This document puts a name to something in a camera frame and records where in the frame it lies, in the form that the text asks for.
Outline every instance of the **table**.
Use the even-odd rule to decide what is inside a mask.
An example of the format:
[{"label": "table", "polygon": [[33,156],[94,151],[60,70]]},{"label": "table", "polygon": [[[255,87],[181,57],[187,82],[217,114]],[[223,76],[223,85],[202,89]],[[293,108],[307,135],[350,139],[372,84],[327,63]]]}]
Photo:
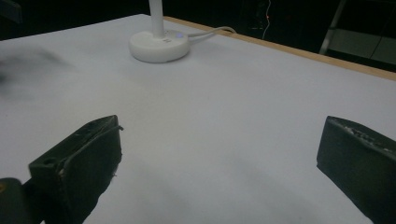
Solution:
[{"label": "table", "polygon": [[142,63],[128,41],[149,27],[136,15],[0,42],[1,177],[28,180],[30,161],[115,114],[122,161],[85,223],[371,223],[316,167],[318,144],[329,115],[396,139],[395,81],[223,35]]}]

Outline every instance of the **lamp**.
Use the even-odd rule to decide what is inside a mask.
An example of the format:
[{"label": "lamp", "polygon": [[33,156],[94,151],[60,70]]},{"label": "lamp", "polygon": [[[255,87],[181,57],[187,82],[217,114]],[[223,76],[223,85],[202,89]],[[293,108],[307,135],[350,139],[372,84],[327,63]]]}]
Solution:
[{"label": "lamp", "polygon": [[163,29],[163,2],[149,0],[152,32],[143,31],[129,41],[131,54],[146,63],[166,63],[186,55],[190,50],[189,37],[179,31]]}]

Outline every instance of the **white lamp base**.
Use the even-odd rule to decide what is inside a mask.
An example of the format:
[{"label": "white lamp base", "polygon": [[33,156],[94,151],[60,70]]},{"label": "white lamp base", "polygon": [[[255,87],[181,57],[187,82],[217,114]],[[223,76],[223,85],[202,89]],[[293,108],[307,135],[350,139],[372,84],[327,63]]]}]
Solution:
[{"label": "white lamp base", "polygon": [[144,31],[135,34],[129,41],[131,54],[146,63],[166,63],[186,55],[190,50],[189,38],[178,31],[165,31],[164,38],[154,38]]}]

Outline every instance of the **white cable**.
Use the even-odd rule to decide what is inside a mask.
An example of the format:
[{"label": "white cable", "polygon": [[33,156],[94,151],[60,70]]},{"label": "white cable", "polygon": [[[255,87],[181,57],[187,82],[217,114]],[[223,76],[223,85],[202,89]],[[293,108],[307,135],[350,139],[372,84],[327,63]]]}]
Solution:
[{"label": "white cable", "polygon": [[236,34],[235,29],[228,27],[228,26],[221,26],[221,27],[209,30],[209,31],[205,31],[205,32],[197,33],[197,34],[189,34],[188,37],[196,37],[196,36],[200,36],[200,35],[210,35],[210,34],[215,33],[218,30],[230,31],[230,32]]},{"label": "white cable", "polygon": [[262,39],[265,38],[265,33],[267,33],[268,27],[270,27],[270,17],[268,16],[268,11],[270,10],[271,0],[268,0],[267,11],[265,12],[265,18],[267,19],[267,27],[265,27],[264,32],[262,33]]}]

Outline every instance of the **wooden table edge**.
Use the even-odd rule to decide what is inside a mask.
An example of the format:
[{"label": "wooden table edge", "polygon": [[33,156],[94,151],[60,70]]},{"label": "wooden table edge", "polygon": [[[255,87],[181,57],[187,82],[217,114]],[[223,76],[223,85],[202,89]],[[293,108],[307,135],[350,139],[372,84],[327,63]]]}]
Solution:
[{"label": "wooden table edge", "polygon": [[[196,28],[196,29],[200,29],[200,30],[210,30],[212,29],[212,27],[209,26],[205,26],[202,24],[198,24],[198,23],[194,23],[191,21],[183,21],[180,19],[176,19],[176,18],[172,18],[172,17],[164,17],[165,20],[167,21],[171,21],[171,22],[175,22],[175,23],[179,23],[182,25],[186,25],[186,26],[190,26],[192,28]],[[366,66],[366,65],[362,65],[362,64],[358,64],[358,63],[351,63],[351,62],[347,62],[347,61],[343,61],[340,59],[335,59],[335,58],[331,58],[328,56],[324,56],[321,54],[316,54],[313,52],[309,52],[309,51],[305,51],[305,50],[301,50],[301,49],[294,49],[291,47],[287,47],[287,46],[283,46],[283,45],[279,45],[276,43],[272,43],[272,42],[268,42],[265,40],[261,40],[261,39],[257,39],[257,38],[253,38],[250,36],[246,36],[246,35],[239,35],[239,34],[233,34],[231,32],[227,32],[227,31],[218,31],[217,34],[219,35],[226,35],[228,37],[232,37],[235,39],[240,39],[243,41],[247,41],[249,43],[253,43],[253,44],[257,44],[257,45],[261,45],[261,46],[265,46],[271,49],[278,49],[287,53],[291,53],[297,56],[301,56],[301,57],[305,57],[311,60],[315,60],[318,62],[322,62],[322,63],[328,63],[328,64],[332,64],[335,66],[339,66],[339,67],[343,67],[349,70],[354,70],[357,72],[361,72],[361,73],[365,73],[365,74],[369,74],[372,76],[376,76],[376,77],[382,77],[382,78],[386,78],[389,80],[393,80],[396,81],[396,73],[390,72],[390,71],[386,71],[386,70],[382,70],[382,69],[378,69],[378,68],[373,68],[370,66]]]}]

